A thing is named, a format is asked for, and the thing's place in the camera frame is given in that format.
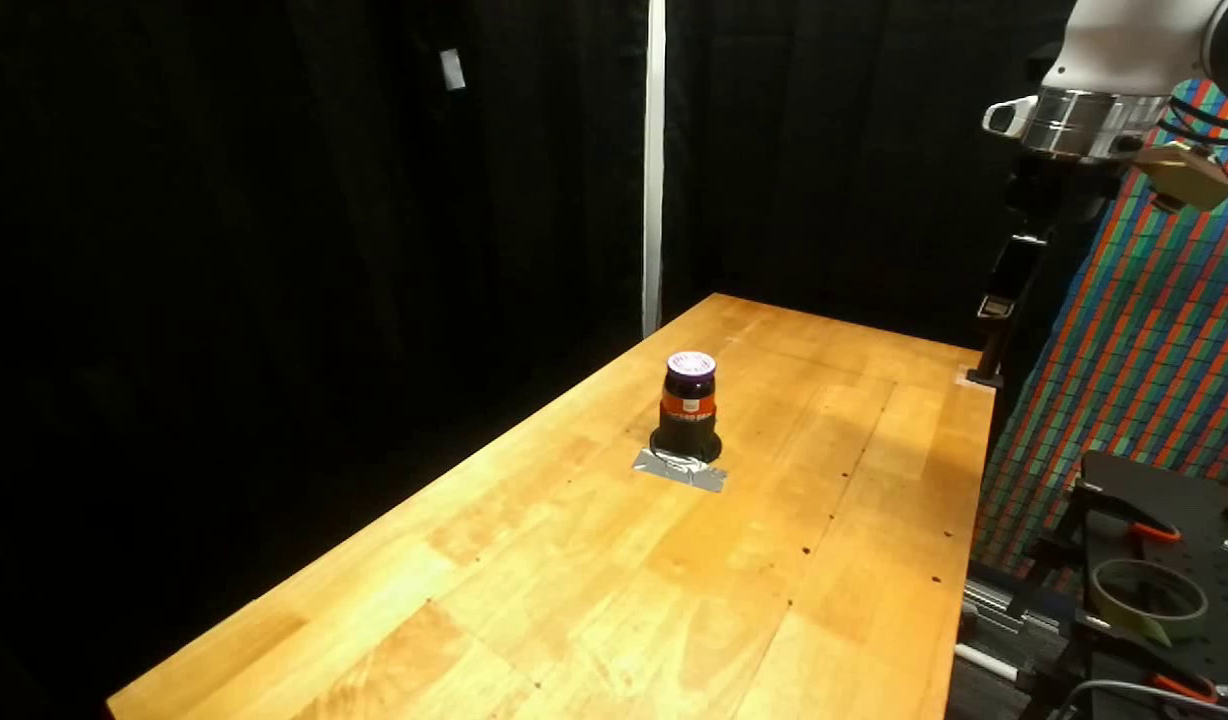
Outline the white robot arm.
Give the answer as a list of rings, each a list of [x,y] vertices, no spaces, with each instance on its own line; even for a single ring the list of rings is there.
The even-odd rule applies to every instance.
[[[1054,160],[1132,160],[1186,78],[1228,95],[1228,0],[1074,0],[1040,83],[979,126]]]

